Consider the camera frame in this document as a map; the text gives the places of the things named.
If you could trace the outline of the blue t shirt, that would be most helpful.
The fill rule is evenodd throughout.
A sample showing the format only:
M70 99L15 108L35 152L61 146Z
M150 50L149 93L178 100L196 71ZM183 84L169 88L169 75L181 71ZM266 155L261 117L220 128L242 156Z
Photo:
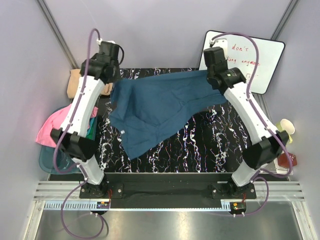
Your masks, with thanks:
M207 82L205 70L123 78L110 99L115 105L110 124L130 159L176 134L196 113L227 101Z

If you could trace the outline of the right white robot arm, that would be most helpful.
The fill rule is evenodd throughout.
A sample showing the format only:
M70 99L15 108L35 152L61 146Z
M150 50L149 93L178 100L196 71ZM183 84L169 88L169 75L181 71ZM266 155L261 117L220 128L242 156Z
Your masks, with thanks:
M242 152L242 163L221 186L223 195L241 198L261 169L282 153L289 135L285 130L279 131L269 121L247 90L248 84L242 72L237 67L228 67L223 48L207 48L203 51L203 57L208 83L231 103L251 140L251 146Z

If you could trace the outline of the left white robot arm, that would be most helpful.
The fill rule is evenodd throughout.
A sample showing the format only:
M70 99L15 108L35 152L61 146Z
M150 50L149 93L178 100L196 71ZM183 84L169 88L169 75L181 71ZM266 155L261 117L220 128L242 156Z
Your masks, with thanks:
M123 49L112 41L100 40L98 45L98 53L81 65L78 87L68 114L60 127L50 132L56 149L69 155L73 166L84 176L81 198L103 198L108 195L105 174L95 157L98 144L87 138L87 131L101 91L120 76L118 55Z

